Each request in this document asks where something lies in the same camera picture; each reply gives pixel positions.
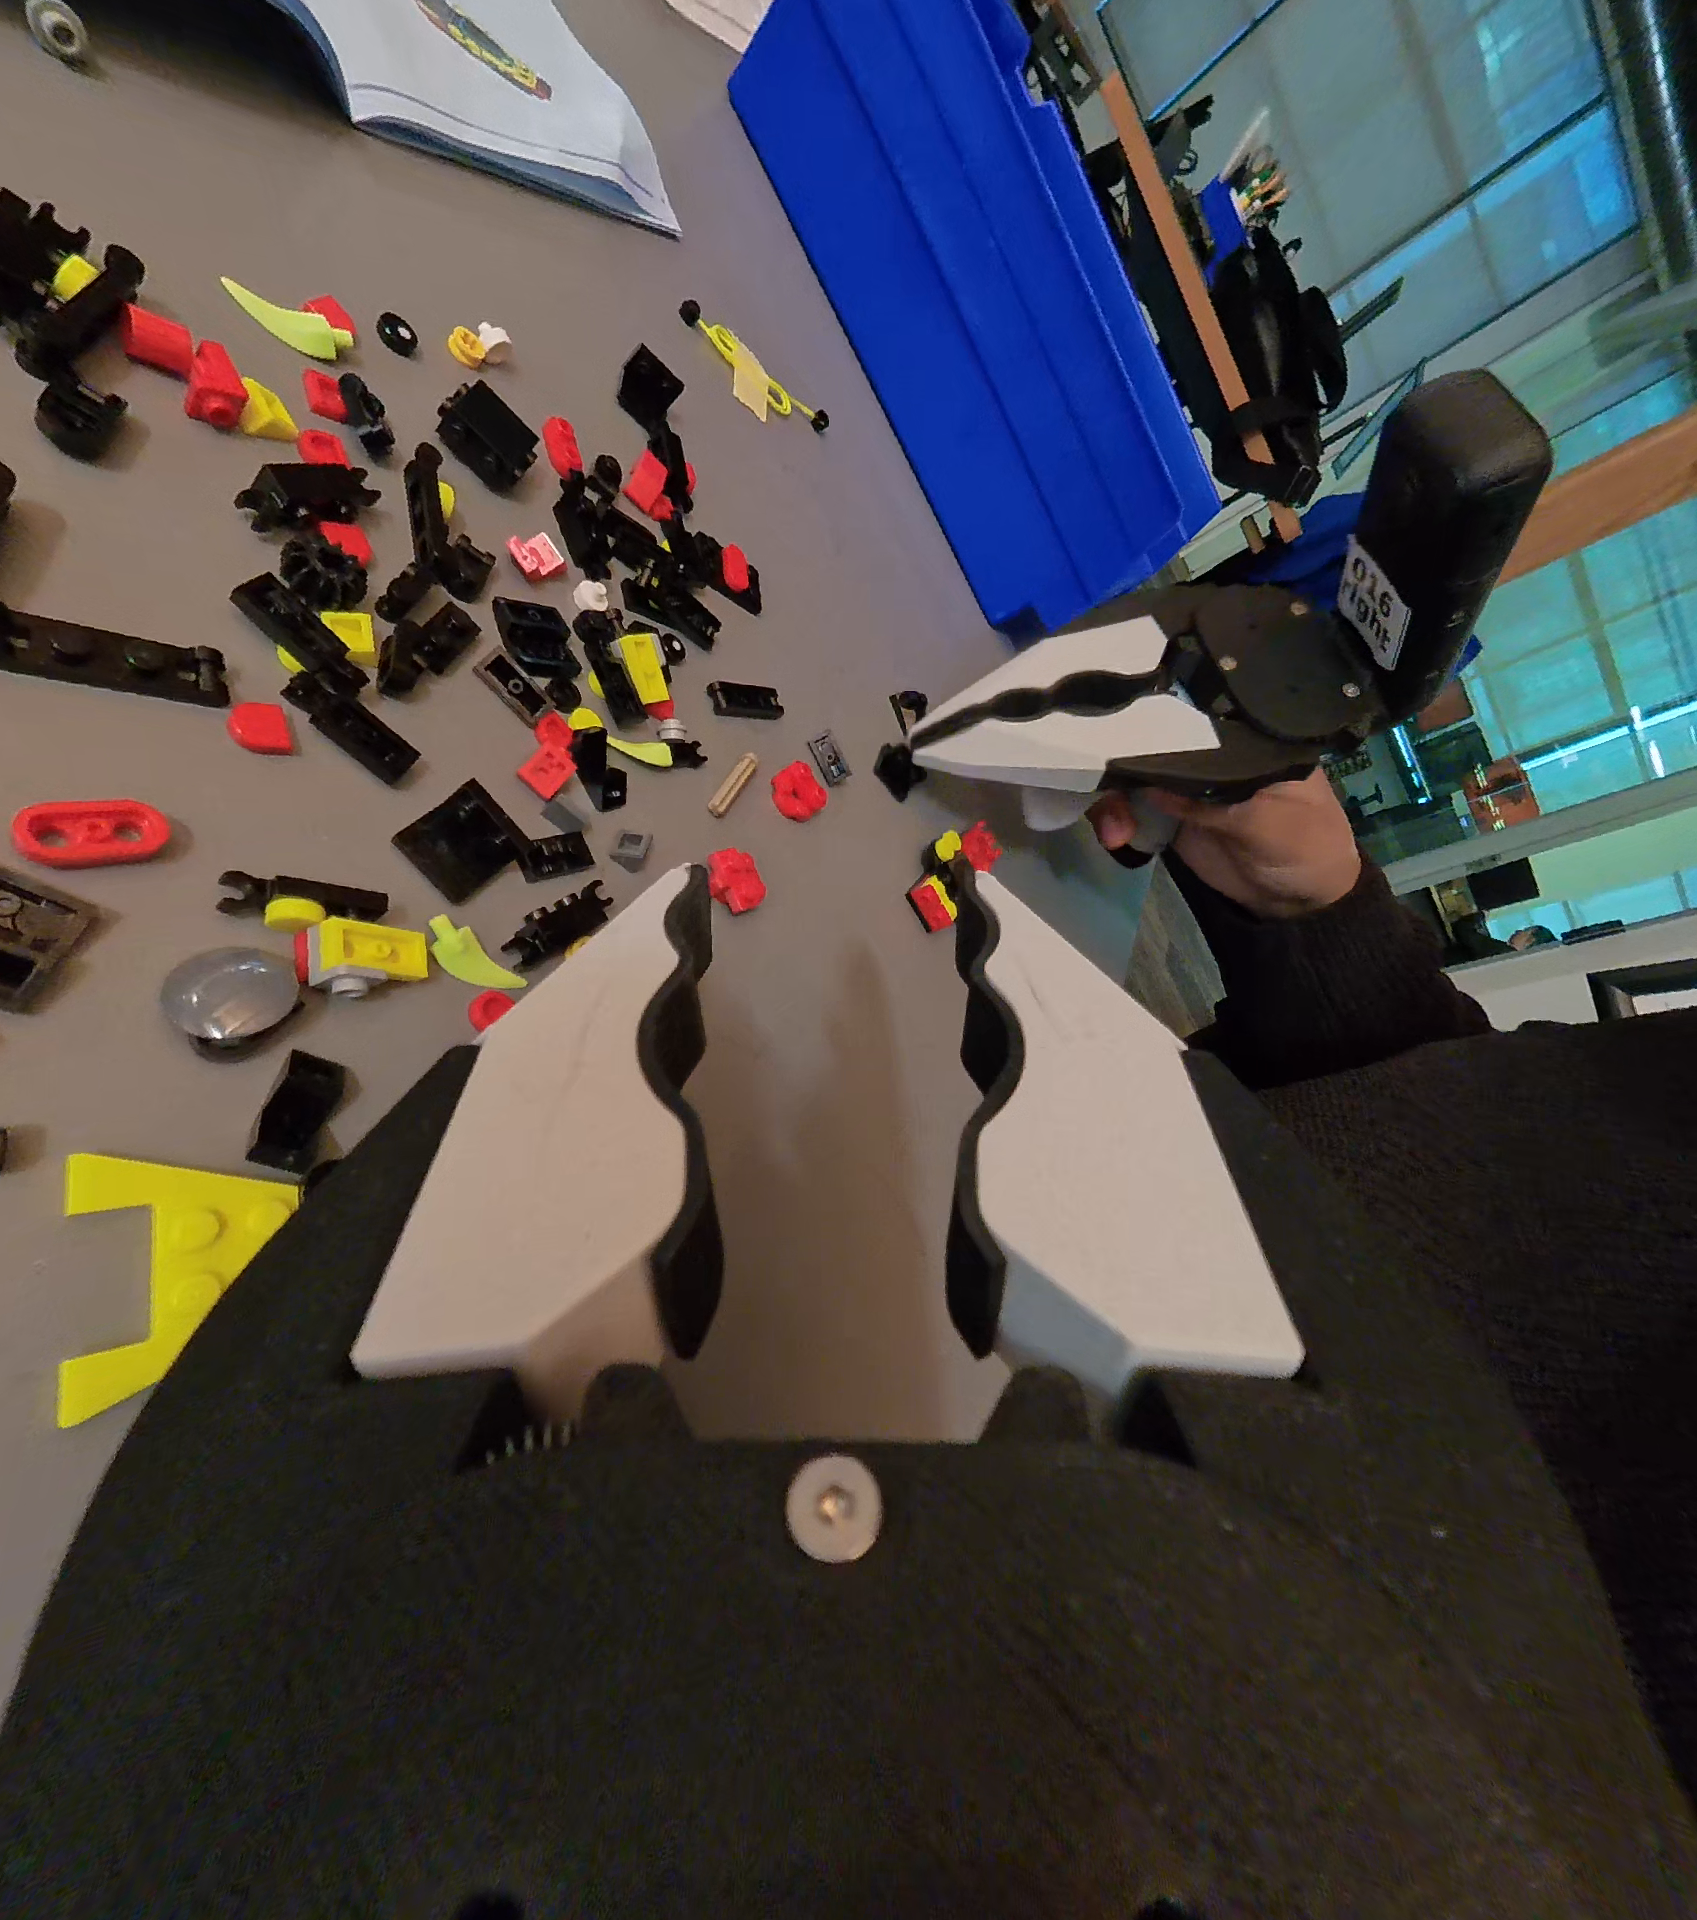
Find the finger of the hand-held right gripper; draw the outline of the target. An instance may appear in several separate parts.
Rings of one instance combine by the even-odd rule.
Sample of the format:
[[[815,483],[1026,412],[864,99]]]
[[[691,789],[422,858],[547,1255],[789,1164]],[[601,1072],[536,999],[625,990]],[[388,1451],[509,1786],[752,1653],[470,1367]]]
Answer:
[[[919,720],[921,739],[949,739],[986,721],[1053,715],[1100,720],[1170,686],[1170,637],[1155,618],[1048,637]]]
[[[1110,762],[1198,755],[1216,745],[1216,727],[1197,706],[1173,695],[1144,695],[1115,711],[977,720],[935,739],[919,727],[909,735],[909,756],[928,774],[1094,794]]]

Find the black backpack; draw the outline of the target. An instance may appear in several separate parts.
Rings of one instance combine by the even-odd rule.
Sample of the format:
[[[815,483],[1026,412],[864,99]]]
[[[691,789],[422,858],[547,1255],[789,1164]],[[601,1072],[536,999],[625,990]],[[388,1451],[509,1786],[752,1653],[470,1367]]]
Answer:
[[[1302,510],[1320,485],[1322,416],[1348,389],[1334,311],[1322,290],[1295,280],[1265,227],[1216,264],[1211,308],[1244,384],[1244,401],[1224,402],[1204,426],[1211,470],[1237,491]]]

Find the person's right forearm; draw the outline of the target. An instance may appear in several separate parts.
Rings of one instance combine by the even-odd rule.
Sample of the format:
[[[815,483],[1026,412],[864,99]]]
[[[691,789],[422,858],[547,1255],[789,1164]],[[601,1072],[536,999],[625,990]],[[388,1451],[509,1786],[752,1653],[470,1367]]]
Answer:
[[[1218,1004],[1188,1044],[1247,1088],[1373,1068],[1428,1044],[1490,1030],[1441,968],[1438,940],[1365,855],[1332,904],[1265,917],[1216,893],[1173,853],[1163,870],[1218,970]]]

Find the lego instruction booklet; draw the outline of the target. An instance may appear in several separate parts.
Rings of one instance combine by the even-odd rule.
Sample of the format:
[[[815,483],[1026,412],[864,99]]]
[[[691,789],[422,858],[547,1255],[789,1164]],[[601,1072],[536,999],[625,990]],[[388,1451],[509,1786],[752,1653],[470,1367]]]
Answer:
[[[675,240],[640,115],[547,3],[275,3],[357,130]]]

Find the person's dark knit sweater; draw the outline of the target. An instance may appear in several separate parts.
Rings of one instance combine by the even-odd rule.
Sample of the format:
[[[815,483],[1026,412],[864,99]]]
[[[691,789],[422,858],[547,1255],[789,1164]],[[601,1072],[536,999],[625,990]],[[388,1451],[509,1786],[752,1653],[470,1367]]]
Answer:
[[[1483,1030],[1265,1102],[1506,1381],[1697,1810],[1697,1005]]]

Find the wooden beam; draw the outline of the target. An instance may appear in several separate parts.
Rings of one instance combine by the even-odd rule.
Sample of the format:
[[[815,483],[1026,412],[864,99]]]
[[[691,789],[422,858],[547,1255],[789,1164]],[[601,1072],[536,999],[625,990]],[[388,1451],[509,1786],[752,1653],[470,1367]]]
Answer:
[[[1550,476],[1497,586],[1510,586],[1580,549],[1697,497],[1697,402],[1627,446]]]

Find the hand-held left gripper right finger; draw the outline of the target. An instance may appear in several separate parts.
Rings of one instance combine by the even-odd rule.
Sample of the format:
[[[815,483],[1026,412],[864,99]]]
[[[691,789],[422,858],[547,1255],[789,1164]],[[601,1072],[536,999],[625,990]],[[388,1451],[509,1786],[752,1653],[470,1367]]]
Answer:
[[[1304,1345],[1187,1045],[993,874],[958,874],[944,1303],[973,1358],[1119,1404],[1140,1373],[1291,1381]]]

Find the partly built lego model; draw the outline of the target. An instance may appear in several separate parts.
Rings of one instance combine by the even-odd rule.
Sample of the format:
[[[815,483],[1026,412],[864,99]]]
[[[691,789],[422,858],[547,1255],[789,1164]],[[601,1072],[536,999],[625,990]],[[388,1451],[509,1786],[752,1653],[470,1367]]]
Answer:
[[[986,874],[1002,848],[986,819],[938,833],[921,850],[919,872],[905,889],[911,917],[928,935],[949,930],[958,917],[958,874]]]

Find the wooden board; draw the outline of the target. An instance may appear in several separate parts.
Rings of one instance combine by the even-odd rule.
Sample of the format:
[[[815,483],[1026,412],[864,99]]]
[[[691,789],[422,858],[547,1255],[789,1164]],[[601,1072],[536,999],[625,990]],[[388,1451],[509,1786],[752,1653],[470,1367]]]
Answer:
[[[1250,395],[1239,375],[1237,359],[1227,344],[1218,316],[1211,308],[1202,266],[1188,247],[1188,237],[1179,221],[1179,211],[1170,201],[1170,189],[1158,168],[1149,129],[1136,104],[1129,96],[1129,86],[1114,60],[1105,60],[1100,78],[1100,105],[1105,108],[1115,138],[1123,150],[1123,163],[1133,176],[1140,203],[1149,211],[1149,227],[1163,255],[1169,275],[1177,285],[1180,308],[1187,310],[1188,328],[1198,339],[1204,365],[1208,369],[1208,384],[1216,389],[1218,412],[1227,417],[1227,427],[1216,439],[1211,436],[1211,450],[1227,452],[1237,468],[1250,468],[1247,478],[1231,481],[1241,494],[1257,494],[1267,501],[1267,539],[1250,532],[1250,549],[1258,550],[1267,541],[1291,544],[1299,535],[1299,516],[1291,505],[1270,491],[1276,481],[1267,437],[1247,421]]]

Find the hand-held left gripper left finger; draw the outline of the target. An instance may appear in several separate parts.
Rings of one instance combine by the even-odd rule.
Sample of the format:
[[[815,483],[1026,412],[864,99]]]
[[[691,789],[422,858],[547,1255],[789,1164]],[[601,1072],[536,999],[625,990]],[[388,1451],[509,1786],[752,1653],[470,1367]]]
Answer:
[[[724,1288],[709,1146],[706,868],[661,874],[476,1044],[358,1325],[366,1381],[503,1369],[581,1404],[616,1362],[689,1362]]]

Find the person's right hand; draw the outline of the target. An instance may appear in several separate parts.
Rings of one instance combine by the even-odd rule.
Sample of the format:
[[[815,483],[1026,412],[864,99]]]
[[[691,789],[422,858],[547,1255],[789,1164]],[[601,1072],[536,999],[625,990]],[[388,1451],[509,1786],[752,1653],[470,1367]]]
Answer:
[[[1169,853],[1218,897],[1265,921],[1306,917],[1351,894],[1365,859],[1322,769],[1272,783],[1237,803],[1163,786],[1100,794],[1085,810],[1105,853],[1140,853],[1170,825]]]

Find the blue storage bin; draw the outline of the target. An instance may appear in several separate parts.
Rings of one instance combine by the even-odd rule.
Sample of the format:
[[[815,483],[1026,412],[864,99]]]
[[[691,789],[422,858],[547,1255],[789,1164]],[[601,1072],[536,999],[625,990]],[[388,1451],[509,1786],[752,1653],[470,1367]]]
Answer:
[[[774,3],[732,108],[982,618],[1061,632],[1218,510],[1002,3]]]

